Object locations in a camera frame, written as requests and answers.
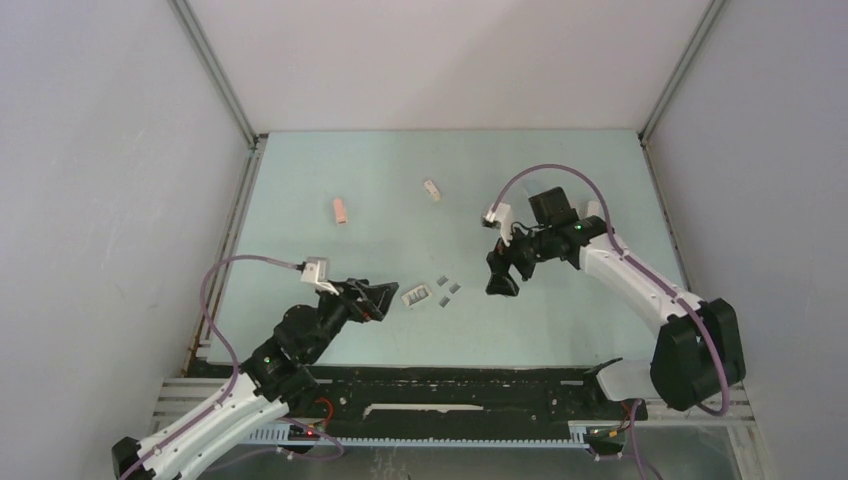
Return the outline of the staple box tray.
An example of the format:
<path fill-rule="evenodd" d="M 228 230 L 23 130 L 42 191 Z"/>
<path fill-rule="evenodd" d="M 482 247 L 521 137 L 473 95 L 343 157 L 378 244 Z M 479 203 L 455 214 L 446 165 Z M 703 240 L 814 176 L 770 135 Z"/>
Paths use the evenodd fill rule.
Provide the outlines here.
<path fill-rule="evenodd" d="M 407 308 L 414 309 L 433 296 L 432 290 L 427 284 L 419 284 L 401 296 L 401 300 Z"/>

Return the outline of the white stapler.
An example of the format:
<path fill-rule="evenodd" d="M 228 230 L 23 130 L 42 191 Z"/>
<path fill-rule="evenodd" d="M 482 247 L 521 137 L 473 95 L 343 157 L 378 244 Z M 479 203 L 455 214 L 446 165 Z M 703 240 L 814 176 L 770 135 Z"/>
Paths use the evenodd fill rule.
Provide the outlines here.
<path fill-rule="evenodd" d="M 602 206 L 597 200 L 589 200 L 582 204 L 579 210 L 580 218 L 588 218 L 597 216 L 601 219 L 604 219 L 604 213 Z"/>

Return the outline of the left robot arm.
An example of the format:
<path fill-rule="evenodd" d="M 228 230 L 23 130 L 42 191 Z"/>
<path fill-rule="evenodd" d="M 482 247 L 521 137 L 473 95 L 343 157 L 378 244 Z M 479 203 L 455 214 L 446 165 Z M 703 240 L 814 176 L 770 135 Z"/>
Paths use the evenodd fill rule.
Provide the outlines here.
<path fill-rule="evenodd" d="M 196 479 L 259 427 L 304 416 L 316 403 L 309 371 L 349 322 L 382 321 L 399 286 L 365 279 L 333 281 L 311 306 L 290 307 L 272 335 L 227 382 L 187 414 L 144 439 L 125 437 L 111 450 L 118 479 Z"/>

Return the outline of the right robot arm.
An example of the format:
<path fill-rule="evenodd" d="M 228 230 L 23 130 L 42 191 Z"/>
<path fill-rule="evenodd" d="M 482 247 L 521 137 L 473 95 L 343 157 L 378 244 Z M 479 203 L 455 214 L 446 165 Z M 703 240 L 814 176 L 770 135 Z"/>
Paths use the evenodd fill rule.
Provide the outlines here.
<path fill-rule="evenodd" d="M 649 360 L 617 359 L 597 366 L 594 383 L 581 392 L 585 411 L 606 418 L 622 400 L 658 397 L 673 410 L 704 407 L 717 396 L 722 411 L 730 387 L 747 374 L 735 309 L 724 299 L 707 301 L 643 263 L 612 232 L 597 202 L 584 213 L 573 208 L 562 188 L 529 199 L 536 223 L 515 220 L 505 202 L 489 207 L 481 223 L 499 238 L 486 256 L 486 293 L 518 295 L 537 265 L 559 260 L 598 280 L 642 320 L 655 338 Z"/>

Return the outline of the pink stapler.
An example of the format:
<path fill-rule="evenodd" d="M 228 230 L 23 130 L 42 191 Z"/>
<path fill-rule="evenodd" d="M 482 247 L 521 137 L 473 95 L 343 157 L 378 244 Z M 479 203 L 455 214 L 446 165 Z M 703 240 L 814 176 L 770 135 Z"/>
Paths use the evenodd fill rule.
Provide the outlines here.
<path fill-rule="evenodd" d="M 346 225 L 349 222 L 349 218 L 344 201 L 341 198 L 334 198 L 332 207 L 336 224 Z"/>

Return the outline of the small cream stapler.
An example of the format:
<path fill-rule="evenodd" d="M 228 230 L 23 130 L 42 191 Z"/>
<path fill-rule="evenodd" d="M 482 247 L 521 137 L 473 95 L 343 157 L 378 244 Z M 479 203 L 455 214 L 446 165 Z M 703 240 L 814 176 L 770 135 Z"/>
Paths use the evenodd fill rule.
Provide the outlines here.
<path fill-rule="evenodd" d="M 423 186 L 434 202 L 438 202 L 441 200 L 441 191 L 438 189 L 438 187 L 432 180 L 425 180 L 423 182 Z"/>

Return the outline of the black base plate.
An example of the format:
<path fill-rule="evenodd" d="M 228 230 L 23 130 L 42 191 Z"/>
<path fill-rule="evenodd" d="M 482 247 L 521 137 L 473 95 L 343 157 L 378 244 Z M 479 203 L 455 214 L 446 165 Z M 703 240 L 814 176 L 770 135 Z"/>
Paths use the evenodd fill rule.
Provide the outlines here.
<path fill-rule="evenodd" d="M 585 422 L 619 426 L 627 400 L 609 400 L 588 367 L 529 369 L 314 366 L 315 396 L 297 420 L 328 420 L 343 437 L 563 439 Z"/>

